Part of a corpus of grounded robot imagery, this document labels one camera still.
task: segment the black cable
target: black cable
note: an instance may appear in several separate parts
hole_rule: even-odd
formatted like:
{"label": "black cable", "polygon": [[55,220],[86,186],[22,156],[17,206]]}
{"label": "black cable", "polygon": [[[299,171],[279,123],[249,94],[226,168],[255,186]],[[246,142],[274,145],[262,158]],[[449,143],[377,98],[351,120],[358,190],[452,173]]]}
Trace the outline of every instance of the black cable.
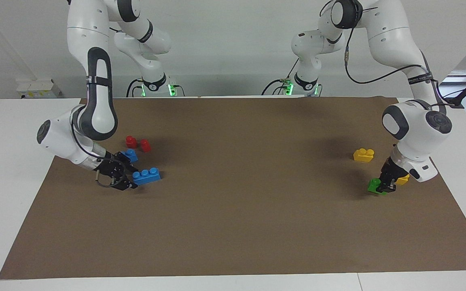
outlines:
{"label": "black cable", "polygon": [[282,89],[284,89],[284,88],[286,88],[286,86],[278,87],[278,88],[274,89],[274,91],[272,92],[272,94],[273,94],[273,95],[276,95],[276,90],[280,89],[280,92],[281,92]]}
{"label": "black cable", "polygon": [[[78,145],[78,147],[79,147],[84,153],[86,153],[87,155],[92,156],[92,157],[94,157],[94,158],[97,158],[97,159],[99,159],[99,160],[107,160],[107,161],[109,161],[109,162],[117,162],[118,164],[120,164],[120,165],[123,167],[123,170],[125,171],[126,165],[125,165],[123,162],[121,162],[121,161],[119,161],[119,160],[115,160],[115,159],[113,159],[113,158],[107,158],[107,157],[97,156],[97,155],[94,155],[94,154],[89,153],[88,151],[86,151],[86,150],[83,148],[83,146],[80,144],[80,142],[78,141],[78,139],[76,138],[76,135],[74,134],[74,124],[73,124],[73,122],[71,121],[70,124],[71,124],[71,127],[72,127],[72,136],[73,136],[73,139],[74,139],[74,141],[76,142],[76,145]],[[122,177],[120,178],[120,180],[118,180],[118,182],[115,182],[114,184],[102,185],[102,184],[100,183],[100,181],[98,181],[98,179],[96,180],[96,183],[97,183],[98,186],[100,186],[100,187],[104,187],[104,188],[113,188],[113,187],[115,187],[115,186],[120,185],[120,183],[122,183],[124,179],[125,179],[125,172],[122,173]]]}
{"label": "black cable", "polygon": [[174,85],[175,88],[181,88],[181,91],[183,91],[183,96],[186,97],[186,93],[184,92],[184,88],[181,85]]}
{"label": "black cable", "polygon": [[430,107],[433,107],[433,106],[454,106],[454,104],[449,104],[449,103],[436,103],[436,104],[433,104],[433,105],[429,105]]}
{"label": "black cable", "polygon": [[327,2],[327,4],[325,4],[325,6],[323,6],[323,8],[321,8],[320,17],[321,17],[321,15],[322,15],[322,13],[323,13],[323,10],[325,10],[325,8],[327,7],[327,5],[330,4],[331,2],[333,2],[333,0],[329,0],[329,1]]}
{"label": "black cable", "polygon": [[447,97],[447,96],[451,96],[452,94],[456,94],[456,93],[463,92],[464,90],[465,90],[465,89],[462,89],[462,90],[459,90],[459,91],[455,91],[455,92],[449,93],[449,94],[443,96],[442,98],[445,98],[445,97]]}
{"label": "black cable", "polygon": [[127,88],[127,95],[125,96],[126,98],[129,97],[129,93],[131,92],[131,88],[133,87],[134,83],[136,82],[141,82],[140,79],[134,79],[134,81],[132,81],[130,84],[129,84],[129,88]]}
{"label": "black cable", "polygon": [[277,79],[277,80],[272,81],[272,82],[269,83],[269,85],[267,85],[266,88],[262,91],[262,95],[265,94],[265,92],[267,91],[267,89],[268,89],[271,85],[273,85],[274,83],[278,83],[278,82],[283,83],[282,81],[280,81],[280,79]]}
{"label": "black cable", "polygon": [[292,69],[290,69],[289,73],[287,74],[287,79],[290,78],[290,74],[292,74],[294,68],[296,68],[296,65],[298,64],[299,57],[296,59],[296,62],[294,63],[294,66],[292,66]]}
{"label": "black cable", "polygon": [[442,92],[440,92],[440,82],[438,80],[432,80],[432,82],[434,84],[436,84],[436,90],[434,91],[435,94],[438,94],[438,97],[440,97],[440,99],[442,99],[443,101],[445,101],[444,97],[442,97]]}
{"label": "black cable", "polygon": [[357,84],[369,84],[369,83],[373,83],[373,82],[376,82],[376,81],[379,81],[379,80],[382,80],[383,78],[386,78],[386,77],[389,77],[390,75],[392,74],[396,74],[397,72],[400,72],[402,70],[405,70],[405,69],[409,69],[409,68],[413,68],[413,67],[419,67],[419,68],[422,68],[421,65],[407,65],[407,66],[404,66],[402,68],[399,68],[399,69],[396,69],[394,70],[393,72],[390,72],[388,74],[385,74],[384,76],[381,76],[381,77],[378,77],[376,79],[373,79],[373,80],[370,80],[370,81],[366,81],[366,82],[359,82],[357,80],[355,80],[354,78],[352,78],[352,76],[350,75],[350,72],[348,72],[348,59],[349,59],[349,54],[350,54],[350,40],[352,40],[352,35],[354,33],[354,30],[355,30],[355,27],[352,27],[352,31],[350,32],[350,37],[348,37],[348,41],[346,42],[346,49],[345,49],[345,53],[344,53],[344,70],[346,71],[346,75],[350,78],[351,81],[353,81],[354,83],[357,83]]}
{"label": "black cable", "polygon": [[141,90],[143,90],[143,87],[142,87],[142,86],[136,86],[136,87],[134,87],[134,89],[133,89],[133,98],[134,98],[134,90],[136,90],[136,89],[141,89]]}

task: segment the green lego brick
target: green lego brick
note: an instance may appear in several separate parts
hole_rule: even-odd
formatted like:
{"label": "green lego brick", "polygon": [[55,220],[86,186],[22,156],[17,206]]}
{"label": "green lego brick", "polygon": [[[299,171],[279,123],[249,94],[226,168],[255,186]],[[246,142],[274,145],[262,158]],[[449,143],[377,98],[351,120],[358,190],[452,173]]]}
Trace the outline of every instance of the green lego brick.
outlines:
{"label": "green lego brick", "polygon": [[379,194],[379,195],[386,195],[386,192],[378,192],[377,188],[381,185],[381,180],[380,179],[373,179],[370,181],[368,184],[368,191],[371,193]]}

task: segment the red lego brick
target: red lego brick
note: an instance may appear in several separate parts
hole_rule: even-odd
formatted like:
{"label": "red lego brick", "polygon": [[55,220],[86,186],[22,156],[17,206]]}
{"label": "red lego brick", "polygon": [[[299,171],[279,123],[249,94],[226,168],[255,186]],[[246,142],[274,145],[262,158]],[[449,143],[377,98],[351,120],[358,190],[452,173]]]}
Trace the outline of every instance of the red lego brick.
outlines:
{"label": "red lego brick", "polygon": [[149,151],[152,150],[152,148],[150,148],[150,144],[148,143],[148,140],[142,139],[140,143],[141,143],[141,150],[144,151],[145,153],[148,153]]}
{"label": "red lego brick", "polygon": [[125,144],[127,145],[129,149],[135,149],[138,147],[137,140],[133,138],[132,136],[128,136],[125,138]]}

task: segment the lego brick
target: lego brick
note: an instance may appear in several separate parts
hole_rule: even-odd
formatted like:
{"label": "lego brick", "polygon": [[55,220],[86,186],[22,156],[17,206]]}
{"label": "lego brick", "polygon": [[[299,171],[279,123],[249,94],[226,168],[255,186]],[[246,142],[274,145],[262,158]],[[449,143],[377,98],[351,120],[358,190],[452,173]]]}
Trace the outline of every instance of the lego brick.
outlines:
{"label": "lego brick", "polygon": [[122,152],[122,154],[124,154],[126,157],[129,158],[129,160],[131,160],[131,164],[139,161],[138,156],[136,155],[136,151],[133,149],[128,149],[126,152]]}
{"label": "lego brick", "polygon": [[378,192],[377,188],[381,185],[381,179],[373,179],[368,184],[368,191],[371,193],[379,194],[379,195],[386,195],[386,192]]}
{"label": "lego brick", "polygon": [[161,176],[157,168],[152,168],[150,170],[142,170],[141,173],[133,173],[133,179],[136,184],[144,185],[161,180]]}
{"label": "lego brick", "polygon": [[152,148],[150,147],[150,143],[148,143],[148,140],[146,139],[142,139],[141,142],[141,150],[144,152],[144,153],[148,153],[149,151],[152,150]]}
{"label": "lego brick", "polygon": [[405,176],[405,177],[400,177],[400,178],[395,182],[395,184],[396,184],[396,185],[404,185],[404,184],[406,184],[407,182],[409,182],[409,177],[410,177],[410,175],[407,175],[407,176]]}
{"label": "lego brick", "polygon": [[125,145],[127,145],[129,149],[135,149],[138,147],[138,141],[132,136],[128,136],[125,138]]}
{"label": "lego brick", "polygon": [[354,160],[357,162],[371,162],[371,160],[373,160],[374,154],[375,151],[373,151],[372,149],[358,149],[354,153]]}

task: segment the blue lego brick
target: blue lego brick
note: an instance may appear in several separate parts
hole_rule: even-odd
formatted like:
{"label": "blue lego brick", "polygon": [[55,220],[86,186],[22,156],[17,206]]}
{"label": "blue lego brick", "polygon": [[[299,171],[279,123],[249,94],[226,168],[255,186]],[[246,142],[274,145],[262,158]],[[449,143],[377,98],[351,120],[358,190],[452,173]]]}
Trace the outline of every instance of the blue lego brick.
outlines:
{"label": "blue lego brick", "polygon": [[141,173],[135,172],[133,179],[136,184],[144,185],[161,180],[161,176],[157,168],[152,168],[150,170],[142,170]]}
{"label": "blue lego brick", "polygon": [[131,164],[134,162],[139,161],[138,156],[136,155],[136,151],[133,149],[128,149],[126,152],[122,152],[126,157],[128,157],[131,160]]}

